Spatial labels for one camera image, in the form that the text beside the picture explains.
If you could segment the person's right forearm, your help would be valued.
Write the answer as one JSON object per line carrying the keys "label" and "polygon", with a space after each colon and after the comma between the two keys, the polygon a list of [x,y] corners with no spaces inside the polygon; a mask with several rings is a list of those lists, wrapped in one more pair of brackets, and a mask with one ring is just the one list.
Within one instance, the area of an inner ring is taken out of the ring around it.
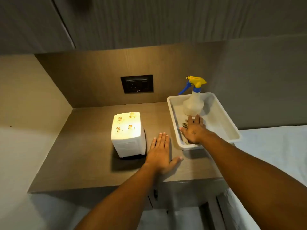
{"label": "person's right forearm", "polygon": [[261,230],[307,230],[307,187],[211,131],[200,142]]}

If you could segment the white plastic tray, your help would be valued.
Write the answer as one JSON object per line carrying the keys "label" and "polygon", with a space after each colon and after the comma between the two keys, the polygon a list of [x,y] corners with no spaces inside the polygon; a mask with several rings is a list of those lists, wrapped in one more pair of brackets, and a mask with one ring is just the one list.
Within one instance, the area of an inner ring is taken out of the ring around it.
{"label": "white plastic tray", "polygon": [[[204,120],[206,128],[215,132],[220,138],[228,143],[239,142],[242,138],[238,128],[235,126],[221,103],[211,92],[200,93],[201,99],[204,101],[204,107],[200,112],[200,116]],[[188,119],[183,112],[183,101],[187,100],[190,94],[170,96],[167,98],[175,136],[178,146],[182,151],[196,150],[204,148],[201,145],[189,144],[187,139],[182,135],[179,127]]]}

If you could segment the person's left forearm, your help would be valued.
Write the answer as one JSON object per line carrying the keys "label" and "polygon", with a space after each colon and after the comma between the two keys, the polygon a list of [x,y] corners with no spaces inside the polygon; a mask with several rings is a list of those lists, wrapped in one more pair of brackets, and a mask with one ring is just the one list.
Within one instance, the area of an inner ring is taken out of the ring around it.
{"label": "person's left forearm", "polygon": [[74,230],[136,230],[149,190],[161,166],[146,162],[139,171],[98,203]]}

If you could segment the white bed sheet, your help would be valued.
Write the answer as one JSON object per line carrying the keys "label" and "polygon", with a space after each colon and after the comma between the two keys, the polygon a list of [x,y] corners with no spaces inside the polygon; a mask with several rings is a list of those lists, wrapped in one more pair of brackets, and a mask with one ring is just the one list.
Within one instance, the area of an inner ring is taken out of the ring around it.
{"label": "white bed sheet", "polygon": [[[240,131],[235,146],[284,171],[307,187],[307,125]],[[217,197],[226,230],[260,230],[234,192]]]}

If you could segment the grey bedside drawer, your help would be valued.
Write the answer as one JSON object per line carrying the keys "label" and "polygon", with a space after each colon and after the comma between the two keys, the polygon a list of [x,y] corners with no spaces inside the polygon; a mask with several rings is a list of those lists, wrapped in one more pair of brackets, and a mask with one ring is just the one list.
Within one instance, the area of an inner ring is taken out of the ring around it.
{"label": "grey bedside drawer", "polygon": [[148,196],[154,209],[178,210],[201,206],[228,188],[222,178],[160,182]]}

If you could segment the black wall socket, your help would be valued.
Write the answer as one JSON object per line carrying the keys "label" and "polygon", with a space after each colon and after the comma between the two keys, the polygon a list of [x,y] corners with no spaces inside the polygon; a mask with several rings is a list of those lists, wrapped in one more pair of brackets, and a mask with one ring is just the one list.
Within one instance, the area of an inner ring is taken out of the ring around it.
{"label": "black wall socket", "polygon": [[120,77],[125,94],[154,92],[153,75]]}

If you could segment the grey wooden overhead cabinet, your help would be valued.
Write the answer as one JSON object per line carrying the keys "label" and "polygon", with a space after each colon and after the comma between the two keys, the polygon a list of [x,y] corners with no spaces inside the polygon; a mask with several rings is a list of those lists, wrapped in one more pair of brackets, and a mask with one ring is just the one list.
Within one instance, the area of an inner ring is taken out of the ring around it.
{"label": "grey wooden overhead cabinet", "polygon": [[0,0],[0,55],[307,34],[307,0]]}

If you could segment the person's left hand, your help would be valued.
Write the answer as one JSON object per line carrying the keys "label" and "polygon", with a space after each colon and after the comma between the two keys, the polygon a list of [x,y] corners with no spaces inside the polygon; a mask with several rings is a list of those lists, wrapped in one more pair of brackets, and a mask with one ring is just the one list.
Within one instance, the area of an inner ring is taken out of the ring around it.
{"label": "person's left hand", "polygon": [[167,174],[175,168],[169,168],[170,158],[170,136],[166,133],[165,151],[159,150],[159,135],[155,148],[148,151],[145,165],[149,166],[156,175]]}

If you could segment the spray bottle with yellow nozzle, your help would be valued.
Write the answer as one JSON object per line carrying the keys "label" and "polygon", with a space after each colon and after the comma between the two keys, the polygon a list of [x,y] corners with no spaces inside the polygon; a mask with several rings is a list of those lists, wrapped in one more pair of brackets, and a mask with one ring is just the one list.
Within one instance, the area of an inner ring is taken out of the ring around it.
{"label": "spray bottle with yellow nozzle", "polygon": [[201,86],[207,84],[207,81],[201,77],[187,76],[188,80],[184,89],[179,92],[182,95],[190,87],[193,86],[192,93],[190,97],[183,101],[183,112],[186,116],[195,117],[199,115],[204,107],[204,101],[201,99]]}

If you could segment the person's right hand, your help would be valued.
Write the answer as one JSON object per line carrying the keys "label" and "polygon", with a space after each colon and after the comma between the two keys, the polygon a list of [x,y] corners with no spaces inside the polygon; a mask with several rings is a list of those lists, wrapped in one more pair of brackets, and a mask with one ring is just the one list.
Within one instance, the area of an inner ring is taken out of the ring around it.
{"label": "person's right hand", "polygon": [[209,137],[211,131],[209,131],[205,124],[203,118],[200,116],[200,127],[194,126],[194,118],[192,116],[188,116],[188,130],[190,134],[190,139],[188,141],[193,144],[204,145],[207,137]]}

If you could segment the white floral tissue box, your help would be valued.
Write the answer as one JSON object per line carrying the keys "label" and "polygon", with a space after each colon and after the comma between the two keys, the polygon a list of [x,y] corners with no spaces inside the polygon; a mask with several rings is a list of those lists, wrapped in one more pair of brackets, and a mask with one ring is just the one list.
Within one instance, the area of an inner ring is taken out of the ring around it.
{"label": "white floral tissue box", "polygon": [[146,155],[146,136],[140,112],[114,115],[111,141],[120,158]]}

